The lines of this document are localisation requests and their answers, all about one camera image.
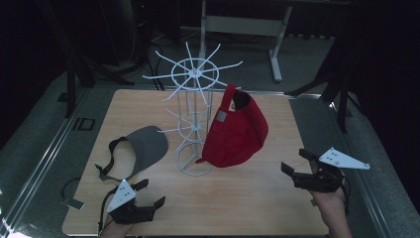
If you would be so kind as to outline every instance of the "wooden table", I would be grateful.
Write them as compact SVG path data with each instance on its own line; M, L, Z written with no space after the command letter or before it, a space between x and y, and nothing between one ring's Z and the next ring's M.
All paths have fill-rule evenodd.
M108 145L112 140L151 125L163 130L176 128L177 118L165 108L175 107L177 101L163 102L170 94L170 91L116 91L74 196L85 205L81 210L69 209L62 225L65 234L96 235L102 200L118 183L100 180L95 164L108 164ZM221 97L222 93L214 93L214 113ZM137 192L137 205L152 205L162 196L166 196L166 203L153 222L137 224L133 235L328 233L309 192L293 187L291 178L280 170L280 163L285 162L297 172L310 173L307 161L298 155L303 145L287 98L278 94L253 94L253 98L266 118L269 132L263 148L242 165L213 168L201 177L189 176L175 161L175 150L182 138L177 132L166 133L167 154L130 180L131 183L150 180L147 189ZM134 164L133 155L128 143L120 143L114 152L116 164L110 176L128 176Z

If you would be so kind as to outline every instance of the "white bracket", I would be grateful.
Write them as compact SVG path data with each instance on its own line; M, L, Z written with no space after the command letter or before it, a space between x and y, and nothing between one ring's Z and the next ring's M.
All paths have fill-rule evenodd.
M344 153L341 153L333 147L328 150L324 155L319 158L319 161L337 168L349 168L349 169L370 169L370 164L365 164L352 158Z
M106 210L107 212L111 212L134 198L136 198L136 193L127 181L123 179Z

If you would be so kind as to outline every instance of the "dark background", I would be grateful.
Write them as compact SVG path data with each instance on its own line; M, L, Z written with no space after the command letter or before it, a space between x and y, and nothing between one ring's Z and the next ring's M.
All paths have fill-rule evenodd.
M159 8L154 9L153 14L165 16L160 17L156 25L177 41L178 26L199 26L199 15L192 13L200 13L200 1L181 0L176 7L168 7L166 4L169 2L178 3L159 1ZM419 209L420 127L417 123L420 121L420 107L417 94L420 92L420 3L414 0L358 3L353 5L351 12L328 4L296 4L286 35L303 35L308 39L310 36L337 38L320 73L335 70L335 63L343 60L349 49L354 48L358 52L352 70L351 91L358 96L365 115ZM232 6L236 8L231 8L230 12L233 15L259 17L263 14L278 18L273 9L264 6L257 11L251 3L235 4ZM225 6L223 1L215 1L210 4L209 11L223 13ZM96 24L91 27L103 27L100 23ZM343 27L350 30L340 35ZM32 0L0 3L0 34L1 148L49 84L65 72L66 60L49 24ZM90 38L83 40L94 37L98 36L91 32ZM87 54L95 55L93 48L80 48ZM118 55L115 49L110 51Z

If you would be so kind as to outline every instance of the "floor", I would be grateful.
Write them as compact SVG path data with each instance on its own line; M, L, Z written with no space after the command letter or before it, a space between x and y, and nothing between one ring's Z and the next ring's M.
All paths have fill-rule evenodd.
M195 32L185 30L183 40L191 53L198 55ZM212 61L228 65L240 60L237 68L221 71L221 80L240 85L249 91L285 92L310 82L317 72L334 39L289 37L284 39L278 57L283 82L272 80L268 50L275 39L209 35L207 53L222 44ZM165 37L156 37L150 59L158 65L159 74L167 74L171 63L158 61L155 51L169 59L187 58L185 46L176 46ZM64 118L66 105L57 101L65 92L65 73L57 78L33 108L30 116L0 152L0 209L4 223L13 233L9 237L67 237L61 224L68 208L60 202L62 193L72 196L77 182L64 185L81 176L90 150L99 132L112 95L119 88L154 90L145 67L123 75L136 84L123 86L97 75L93 88L77 87L77 107ZM163 79L168 90L173 83ZM293 113L304 146L315 154L331 147L342 150L366 163L368 172L346 171L352 182L349 223L354 237L420 237L420 219L399 182L378 138L358 109L348 104L346 126L342 133L336 123L336 110L325 104L319 94L325 85L311 89L298 98L290 98ZM78 130L77 119L94 119L92 130ZM6 225L0 226L3 235Z

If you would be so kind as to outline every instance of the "hat rack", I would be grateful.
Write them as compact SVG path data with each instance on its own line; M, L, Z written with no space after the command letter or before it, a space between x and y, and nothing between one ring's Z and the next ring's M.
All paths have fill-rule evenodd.
M208 58L194 58L191 55L188 43L185 43L188 53L187 59L174 61L162 56L158 51L156 54L164 60L173 63L170 74L158 76L145 76L147 79L171 78L176 89L164 101L176 96L177 112L165 108L165 110L178 119L175 129L162 130L166 132L178 132L183 138L182 143L175 151L176 164L179 169L190 176L203 176L211 171L212 165L208 163L195 164L201 158L211 116L213 104L213 91L216 83L227 86L219 80L219 70L238 66L242 61L217 66L210 59L219 51L220 44Z

